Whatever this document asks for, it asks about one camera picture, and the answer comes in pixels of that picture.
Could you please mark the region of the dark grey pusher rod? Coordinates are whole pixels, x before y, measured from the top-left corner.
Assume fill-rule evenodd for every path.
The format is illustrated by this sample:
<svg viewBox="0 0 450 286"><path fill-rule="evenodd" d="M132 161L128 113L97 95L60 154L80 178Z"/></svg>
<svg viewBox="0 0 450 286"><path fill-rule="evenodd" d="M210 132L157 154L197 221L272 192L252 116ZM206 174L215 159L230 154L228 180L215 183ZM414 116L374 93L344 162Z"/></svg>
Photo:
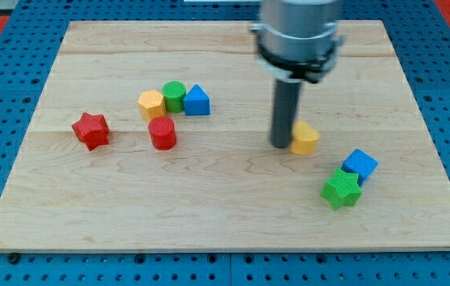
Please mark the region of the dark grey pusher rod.
<svg viewBox="0 0 450 286"><path fill-rule="evenodd" d="M270 127L270 143L275 148L285 149L291 142L300 91L301 82L275 81Z"/></svg>

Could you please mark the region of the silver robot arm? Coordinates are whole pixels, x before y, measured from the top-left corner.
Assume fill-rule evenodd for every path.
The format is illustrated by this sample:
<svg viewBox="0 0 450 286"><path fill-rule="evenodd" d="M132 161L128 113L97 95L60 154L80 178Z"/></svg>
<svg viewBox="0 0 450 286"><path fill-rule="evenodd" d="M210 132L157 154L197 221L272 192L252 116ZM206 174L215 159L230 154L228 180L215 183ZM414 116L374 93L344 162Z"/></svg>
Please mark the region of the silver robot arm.
<svg viewBox="0 0 450 286"><path fill-rule="evenodd" d="M336 65L338 0L264 0L250 31L259 63L274 77L270 143L285 149L304 82L319 83Z"/></svg>

